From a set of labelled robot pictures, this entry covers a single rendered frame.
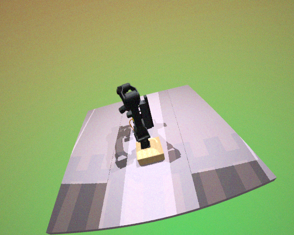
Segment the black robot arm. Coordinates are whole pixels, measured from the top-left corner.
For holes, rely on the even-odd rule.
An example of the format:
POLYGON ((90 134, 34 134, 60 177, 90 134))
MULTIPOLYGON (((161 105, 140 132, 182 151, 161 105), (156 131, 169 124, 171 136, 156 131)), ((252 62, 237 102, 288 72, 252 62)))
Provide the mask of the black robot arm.
MULTIPOLYGON (((131 109, 135 122, 133 128, 136 142, 141 143, 141 149, 149 148, 150 141, 148 141, 148 139, 150 138, 150 135, 147 128, 142 123, 138 108, 140 103, 140 94, 135 87, 130 85, 130 83, 126 83, 117 87, 116 92, 122 99, 123 103, 126 103, 127 106, 131 109), (131 92, 127 93, 129 90, 131 90, 131 92)), ((123 114, 125 111, 128 111, 128 109, 123 105, 119 108, 119 111, 121 114, 123 114)))

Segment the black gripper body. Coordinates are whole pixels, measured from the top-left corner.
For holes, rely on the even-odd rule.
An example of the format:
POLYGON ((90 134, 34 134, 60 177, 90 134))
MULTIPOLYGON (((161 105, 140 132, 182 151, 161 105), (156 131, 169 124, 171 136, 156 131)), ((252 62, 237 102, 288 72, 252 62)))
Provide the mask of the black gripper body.
POLYGON ((127 107, 127 109, 128 109, 128 112, 126 113, 126 116, 127 116, 127 118, 131 118, 131 117, 133 117, 132 116, 132 112, 131 112, 131 109, 127 106, 127 104, 126 103, 124 103, 123 104, 124 106, 126 106, 127 107))

